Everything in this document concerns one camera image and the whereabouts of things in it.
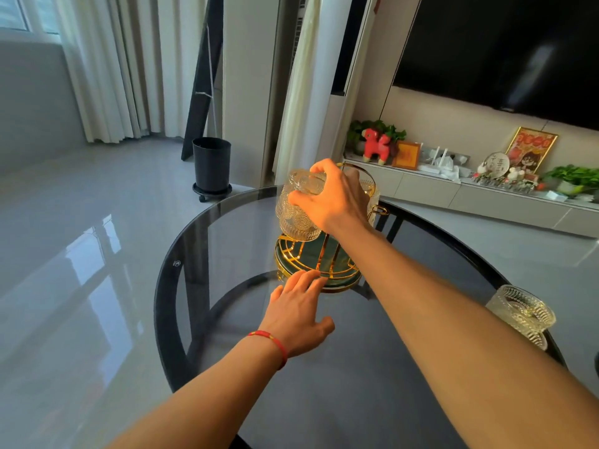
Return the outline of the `person's right hand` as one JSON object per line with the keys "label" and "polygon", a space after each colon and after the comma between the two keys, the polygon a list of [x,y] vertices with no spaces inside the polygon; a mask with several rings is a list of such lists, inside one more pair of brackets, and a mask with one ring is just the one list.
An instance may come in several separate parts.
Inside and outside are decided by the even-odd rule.
{"label": "person's right hand", "polygon": [[360,174],[356,168],[341,168],[332,159],[326,158],[312,165],[310,171],[326,174],[325,187],[321,192],[324,215],[309,216],[318,228],[342,240],[351,230],[369,226],[369,197],[360,185]]}

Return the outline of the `embossed clear glass cup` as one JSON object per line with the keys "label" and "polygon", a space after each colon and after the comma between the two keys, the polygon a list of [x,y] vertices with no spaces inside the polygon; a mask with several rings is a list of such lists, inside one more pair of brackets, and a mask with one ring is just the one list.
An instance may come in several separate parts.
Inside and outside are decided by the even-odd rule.
{"label": "embossed clear glass cup", "polygon": [[315,240],[320,236],[322,230],[299,206],[289,203],[288,197],[287,192],[282,192],[275,207],[275,214],[282,233],[293,241],[310,242]]}
{"label": "embossed clear glass cup", "polygon": [[289,203],[289,195],[293,191],[298,191],[305,195],[305,202],[312,203],[314,196],[323,192],[326,183],[326,174],[324,172],[310,172],[305,169],[296,169],[289,172],[288,177],[281,192],[280,201]]}
{"label": "embossed clear glass cup", "polygon": [[537,347],[543,351],[548,349],[543,332],[552,327],[557,318],[535,295],[519,287],[502,285],[485,307]]}
{"label": "embossed clear glass cup", "polygon": [[378,202],[380,199],[380,190],[378,189],[376,183],[370,178],[360,178],[359,182],[363,191],[369,197],[369,202],[367,205],[367,219],[370,226],[374,227],[377,217],[376,208],[378,207]]}

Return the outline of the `person's right forearm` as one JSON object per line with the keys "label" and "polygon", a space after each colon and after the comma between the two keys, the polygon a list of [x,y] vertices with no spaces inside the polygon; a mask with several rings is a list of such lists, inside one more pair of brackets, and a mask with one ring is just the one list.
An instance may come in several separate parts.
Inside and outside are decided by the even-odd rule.
{"label": "person's right forearm", "polygon": [[332,230],[470,449],[599,449],[599,399],[359,221]]}

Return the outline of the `green round tray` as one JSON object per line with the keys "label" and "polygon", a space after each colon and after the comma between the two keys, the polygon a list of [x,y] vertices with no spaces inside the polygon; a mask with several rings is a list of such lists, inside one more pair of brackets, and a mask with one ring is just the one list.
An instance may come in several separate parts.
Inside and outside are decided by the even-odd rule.
{"label": "green round tray", "polygon": [[293,241],[282,234],[275,245],[274,259],[281,282],[296,271],[319,271],[326,278],[323,293],[344,292],[357,285],[362,277],[339,242],[324,232],[310,242]]}

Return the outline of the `green potted plant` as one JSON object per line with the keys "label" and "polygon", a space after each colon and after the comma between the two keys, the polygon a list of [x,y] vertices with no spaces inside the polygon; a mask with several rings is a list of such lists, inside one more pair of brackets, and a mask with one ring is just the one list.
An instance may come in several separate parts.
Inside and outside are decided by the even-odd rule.
{"label": "green potted plant", "polygon": [[390,135],[393,142],[406,139],[407,132],[399,130],[394,124],[386,124],[382,120],[353,120],[350,123],[346,134],[346,150],[356,155],[362,155],[364,151],[365,138],[362,132],[368,128],[377,131],[379,134]]}

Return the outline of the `black round bin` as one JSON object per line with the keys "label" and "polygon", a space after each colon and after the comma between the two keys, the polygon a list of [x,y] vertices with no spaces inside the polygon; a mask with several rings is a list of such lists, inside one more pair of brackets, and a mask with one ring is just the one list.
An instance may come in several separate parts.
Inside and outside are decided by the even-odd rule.
{"label": "black round bin", "polygon": [[232,192],[229,182],[231,143],[215,137],[192,141],[195,168],[193,191],[200,203],[222,200]]}

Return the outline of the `cream curtain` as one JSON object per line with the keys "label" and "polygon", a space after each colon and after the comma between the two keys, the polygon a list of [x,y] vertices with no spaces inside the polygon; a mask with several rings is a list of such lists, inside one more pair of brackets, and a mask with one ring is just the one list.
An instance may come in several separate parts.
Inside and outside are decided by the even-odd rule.
{"label": "cream curtain", "polygon": [[313,83],[322,0],[306,0],[277,143],[275,184],[300,166]]}

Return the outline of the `small orange framed picture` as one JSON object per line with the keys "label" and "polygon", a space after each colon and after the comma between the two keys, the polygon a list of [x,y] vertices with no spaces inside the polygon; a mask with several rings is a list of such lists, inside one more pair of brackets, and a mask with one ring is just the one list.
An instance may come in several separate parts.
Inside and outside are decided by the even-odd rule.
{"label": "small orange framed picture", "polygon": [[392,167],[415,171],[418,168],[421,154],[421,143],[397,141]]}

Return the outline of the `white low media cabinet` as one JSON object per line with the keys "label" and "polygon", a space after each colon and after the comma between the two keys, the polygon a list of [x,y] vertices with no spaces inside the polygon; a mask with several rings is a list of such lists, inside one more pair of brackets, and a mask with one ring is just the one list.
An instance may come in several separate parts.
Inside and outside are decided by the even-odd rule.
{"label": "white low media cabinet", "polygon": [[345,160],[369,172],[384,197],[599,239],[599,205],[593,203],[555,202],[469,180],[457,183],[429,173],[365,163],[354,154]]}

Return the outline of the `round white decorative plate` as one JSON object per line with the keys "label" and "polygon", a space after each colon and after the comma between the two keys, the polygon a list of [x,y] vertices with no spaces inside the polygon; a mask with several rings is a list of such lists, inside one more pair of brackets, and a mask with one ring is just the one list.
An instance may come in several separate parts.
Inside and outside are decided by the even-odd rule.
{"label": "round white decorative plate", "polygon": [[497,179],[505,176],[511,168],[510,158],[503,152],[493,152],[481,164],[479,169],[490,179]]}

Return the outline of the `row of small figurines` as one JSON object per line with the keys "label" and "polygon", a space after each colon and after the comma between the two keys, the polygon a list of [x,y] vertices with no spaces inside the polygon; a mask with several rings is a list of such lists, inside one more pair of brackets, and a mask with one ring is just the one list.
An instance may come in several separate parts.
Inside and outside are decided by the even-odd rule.
{"label": "row of small figurines", "polygon": [[520,167],[511,167],[505,174],[498,175],[481,165],[471,179],[481,186],[524,194],[529,194],[535,190],[543,190],[544,188],[544,184],[540,183],[538,175],[528,173],[528,170]]}

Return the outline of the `gold framed cartoon picture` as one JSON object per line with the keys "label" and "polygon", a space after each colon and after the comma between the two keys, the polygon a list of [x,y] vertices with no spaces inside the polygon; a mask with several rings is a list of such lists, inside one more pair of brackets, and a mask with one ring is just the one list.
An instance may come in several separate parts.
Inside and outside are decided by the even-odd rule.
{"label": "gold framed cartoon picture", "polygon": [[555,133],[519,127],[505,152],[510,167],[536,174],[558,137]]}

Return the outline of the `green plant in white pot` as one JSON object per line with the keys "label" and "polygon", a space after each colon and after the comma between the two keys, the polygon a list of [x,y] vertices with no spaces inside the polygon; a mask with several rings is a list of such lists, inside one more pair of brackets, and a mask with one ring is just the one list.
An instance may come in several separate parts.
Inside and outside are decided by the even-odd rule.
{"label": "green plant in white pot", "polygon": [[599,191],[599,167],[557,166],[545,173],[542,181],[548,186],[552,185],[552,190],[568,197],[582,193],[595,194]]}

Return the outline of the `window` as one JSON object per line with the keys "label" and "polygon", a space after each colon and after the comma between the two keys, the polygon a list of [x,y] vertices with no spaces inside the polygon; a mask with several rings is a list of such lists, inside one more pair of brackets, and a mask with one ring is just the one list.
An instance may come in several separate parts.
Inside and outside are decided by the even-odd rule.
{"label": "window", "polygon": [[0,0],[0,42],[59,44],[55,0]]}

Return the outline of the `black wall television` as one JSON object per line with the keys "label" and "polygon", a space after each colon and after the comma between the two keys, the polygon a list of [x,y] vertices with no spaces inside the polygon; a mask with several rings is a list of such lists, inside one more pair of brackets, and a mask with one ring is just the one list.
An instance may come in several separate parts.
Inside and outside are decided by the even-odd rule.
{"label": "black wall television", "polygon": [[421,0],[393,85],[599,132],[599,0]]}

